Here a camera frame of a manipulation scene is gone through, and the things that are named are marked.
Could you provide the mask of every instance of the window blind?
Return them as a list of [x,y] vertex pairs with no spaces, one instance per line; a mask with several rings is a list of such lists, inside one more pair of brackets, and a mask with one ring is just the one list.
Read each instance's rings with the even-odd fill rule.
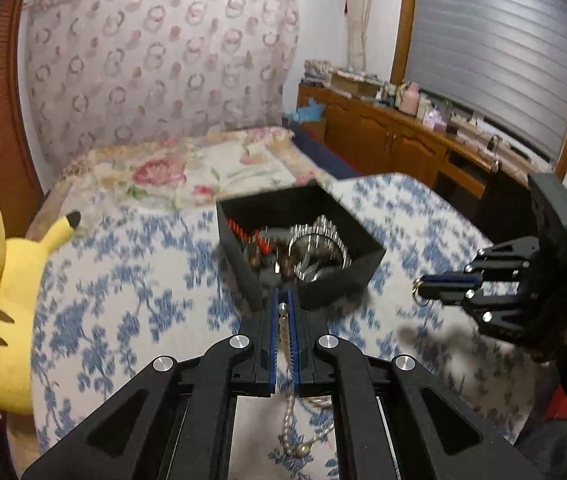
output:
[[567,0],[417,0],[406,79],[558,160],[567,125]]

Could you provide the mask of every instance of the white curtain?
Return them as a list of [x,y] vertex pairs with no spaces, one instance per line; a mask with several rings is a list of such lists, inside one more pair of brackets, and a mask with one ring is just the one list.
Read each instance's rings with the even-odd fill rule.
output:
[[57,171],[91,148],[280,123],[296,0],[37,0],[26,70]]
[[372,0],[348,2],[348,66],[365,72],[365,50]]

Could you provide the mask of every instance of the open box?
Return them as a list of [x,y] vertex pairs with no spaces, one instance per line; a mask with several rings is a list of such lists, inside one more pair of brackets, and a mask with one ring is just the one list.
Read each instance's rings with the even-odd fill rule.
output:
[[308,309],[324,306],[349,292],[365,288],[386,252],[384,246],[316,183],[217,202],[220,243],[250,310],[255,312],[263,308],[264,288],[257,273],[248,265],[227,220],[234,220],[246,233],[252,233],[265,226],[287,228],[295,224],[313,224],[320,215],[335,224],[352,263],[316,282],[290,282],[297,286],[299,301]]

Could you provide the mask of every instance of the pearl necklace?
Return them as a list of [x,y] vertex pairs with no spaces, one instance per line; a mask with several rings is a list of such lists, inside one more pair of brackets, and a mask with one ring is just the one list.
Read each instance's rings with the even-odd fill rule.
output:
[[[283,349],[286,356],[288,367],[290,367],[290,337],[288,332],[288,306],[285,303],[279,304],[279,345]],[[332,407],[332,401],[329,396],[326,397],[309,397],[308,402],[319,409]],[[283,415],[283,429],[282,429],[282,442],[283,452],[288,456],[295,456],[303,458],[310,453],[310,447],[327,436],[332,430],[335,429],[335,423],[329,425],[326,429],[315,433],[314,436],[307,442],[302,442],[298,446],[291,446],[290,444],[290,425],[292,423],[292,412],[294,410],[295,395],[293,393],[286,393],[286,407],[285,414]]]

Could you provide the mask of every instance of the yellow plush toy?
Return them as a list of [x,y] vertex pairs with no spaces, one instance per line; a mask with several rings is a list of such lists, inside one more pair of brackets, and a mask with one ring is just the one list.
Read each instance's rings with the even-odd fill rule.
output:
[[48,256],[65,244],[81,220],[75,211],[52,225],[40,242],[6,240],[0,212],[0,410],[32,413],[30,345],[33,316]]

